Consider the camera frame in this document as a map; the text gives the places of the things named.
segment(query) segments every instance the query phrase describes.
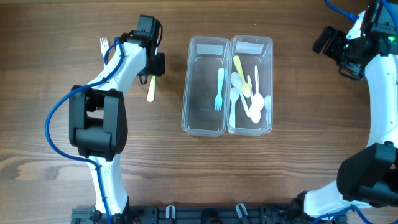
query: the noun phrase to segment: gray plastic container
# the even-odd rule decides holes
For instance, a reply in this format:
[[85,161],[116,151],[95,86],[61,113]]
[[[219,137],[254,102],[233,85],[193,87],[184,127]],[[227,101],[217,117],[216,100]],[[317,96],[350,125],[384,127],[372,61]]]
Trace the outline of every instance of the gray plastic container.
[[[272,130],[273,45],[268,37],[235,36],[231,42],[219,37],[192,37],[189,45],[187,76],[182,110],[182,129],[190,135],[217,137],[228,128],[231,134],[260,136]],[[264,97],[260,122],[254,124],[236,102],[236,127],[229,125],[232,56],[241,59],[245,79],[250,75],[256,91],[254,66],[259,70],[259,91]],[[215,110],[218,69],[225,70],[220,111]],[[245,98],[248,106],[250,98]]]

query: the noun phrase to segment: wooden tabletop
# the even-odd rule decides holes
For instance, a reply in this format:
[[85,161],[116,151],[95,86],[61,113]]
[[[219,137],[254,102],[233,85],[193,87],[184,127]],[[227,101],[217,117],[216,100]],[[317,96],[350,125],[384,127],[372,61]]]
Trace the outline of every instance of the wooden tabletop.
[[[95,203],[87,165],[56,154],[44,123],[74,84],[102,71],[99,38],[135,29],[140,14],[164,26],[166,74],[157,79],[153,103],[146,101],[149,85],[137,79],[125,97],[129,134],[121,164],[131,205],[289,202],[335,180],[341,162],[366,147],[366,81],[339,76],[334,61],[312,52],[325,26],[352,26],[323,1],[13,2],[0,5],[0,223],[69,223],[71,209]],[[360,13],[367,0],[338,5]],[[196,138],[181,129],[188,42],[196,35],[272,38],[271,133]],[[50,127],[55,144],[77,155],[67,104]],[[397,219],[393,208],[364,213],[376,223]],[[357,214],[349,218],[361,223]]]

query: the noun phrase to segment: plastic fork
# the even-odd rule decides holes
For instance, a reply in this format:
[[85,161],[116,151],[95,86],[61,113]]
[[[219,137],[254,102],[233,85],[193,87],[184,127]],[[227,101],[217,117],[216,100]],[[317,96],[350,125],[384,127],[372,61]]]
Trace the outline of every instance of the plastic fork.
[[102,53],[102,56],[105,58],[105,53],[106,53],[106,51],[108,50],[108,48],[109,48],[109,44],[108,44],[108,40],[107,40],[107,38],[106,37],[103,37],[103,38],[100,38],[99,39],[99,42],[100,42],[100,44],[101,44],[101,53]]
[[218,87],[217,87],[217,96],[214,99],[214,107],[215,110],[220,111],[223,107],[223,97],[221,97],[221,91],[223,90],[223,82],[224,82],[224,74],[225,69],[218,69]]

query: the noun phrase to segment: yellow utensil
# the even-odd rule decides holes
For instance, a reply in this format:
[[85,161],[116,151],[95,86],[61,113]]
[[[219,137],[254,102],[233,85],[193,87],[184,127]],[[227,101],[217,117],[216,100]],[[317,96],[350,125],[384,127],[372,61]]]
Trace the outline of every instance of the yellow utensil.
[[152,78],[150,79],[148,96],[147,96],[147,101],[149,103],[153,102],[155,99],[155,85],[156,85],[156,76],[153,75]]
[[244,95],[244,97],[249,98],[251,93],[252,93],[252,89],[249,86],[249,84],[246,82],[246,80],[244,79],[243,76],[243,70],[242,70],[242,64],[241,64],[241,59],[239,58],[239,56],[235,55],[233,57],[233,61],[236,67],[236,70],[238,71],[239,76],[242,79],[242,87],[241,87],[241,91]]

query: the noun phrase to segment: plastic bin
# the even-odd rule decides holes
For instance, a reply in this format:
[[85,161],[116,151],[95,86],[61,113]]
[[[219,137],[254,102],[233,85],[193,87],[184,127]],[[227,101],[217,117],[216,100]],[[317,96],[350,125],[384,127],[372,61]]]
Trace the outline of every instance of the plastic bin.
[[[217,137],[228,128],[231,134],[260,136],[272,130],[273,46],[268,37],[235,36],[231,42],[219,37],[192,37],[189,45],[187,76],[182,111],[182,129],[190,135]],[[229,124],[231,72],[236,72],[233,56],[241,59],[245,80],[250,75],[256,91],[254,66],[259,71],[259,91],[264,108],[256,124],[246,116],[241,100],[236,102],[235,128]],[[215,110],[218,70],[225,70],[220,110]],[[248,106],[250,98],[244,98]]]

